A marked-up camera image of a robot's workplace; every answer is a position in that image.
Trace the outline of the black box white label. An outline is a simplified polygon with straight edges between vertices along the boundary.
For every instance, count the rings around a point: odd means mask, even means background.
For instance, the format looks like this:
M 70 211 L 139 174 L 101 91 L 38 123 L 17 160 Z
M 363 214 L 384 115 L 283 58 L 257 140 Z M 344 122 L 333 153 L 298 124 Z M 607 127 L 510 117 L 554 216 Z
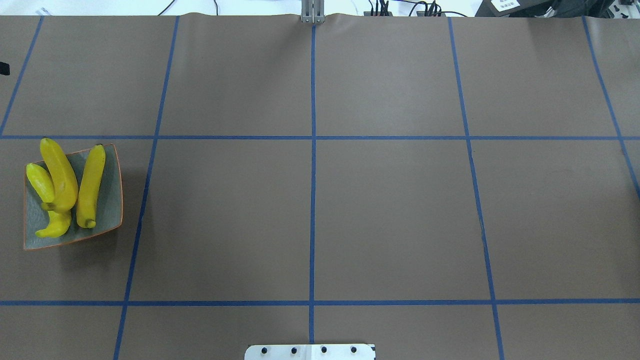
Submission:
M 542 16 L 554 0 L 483 0 L 476 18 L 530 18 Z

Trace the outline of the aluminium frame post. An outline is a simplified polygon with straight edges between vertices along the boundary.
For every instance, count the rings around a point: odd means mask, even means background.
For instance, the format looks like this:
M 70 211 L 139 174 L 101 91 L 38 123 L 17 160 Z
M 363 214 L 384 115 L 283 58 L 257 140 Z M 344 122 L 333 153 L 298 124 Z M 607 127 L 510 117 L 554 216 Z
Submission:
M 325 22 L 324 0 L 301 0 L 301 22 L 318 25 Z

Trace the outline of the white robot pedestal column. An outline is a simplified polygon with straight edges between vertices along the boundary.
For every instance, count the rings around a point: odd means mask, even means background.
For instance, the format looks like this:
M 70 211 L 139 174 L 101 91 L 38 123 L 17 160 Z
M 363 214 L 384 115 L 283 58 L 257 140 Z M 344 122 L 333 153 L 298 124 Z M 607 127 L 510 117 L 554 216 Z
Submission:
M 245 360 L 375 360 L 374 344 L 256 344 L 247 347 Z

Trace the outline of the grey square plate orange rim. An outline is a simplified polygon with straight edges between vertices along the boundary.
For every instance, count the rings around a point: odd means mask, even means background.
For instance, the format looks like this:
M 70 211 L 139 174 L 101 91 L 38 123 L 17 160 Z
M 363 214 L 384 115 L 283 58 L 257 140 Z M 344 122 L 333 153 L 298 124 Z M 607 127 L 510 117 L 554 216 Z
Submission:
M 119 163 L 117 147 L 113 143 L 105 148 L 105 166 L 97 200 L 97 224 L 94 228 L 81 228 L 76 221 L 75 210 L 71 210 L 71 224 L 65 234 L 60 237 L 40 238 L 36 231 L 48 225 L 49 217 L 41 208 L 41 197 L 30 184 L 27 177 L 23 178 L 23 249 L 36 251 L 39 249 L 55 248 L 77 243 L 103 235 L 122 225 L 123 198 L 122 173 Z

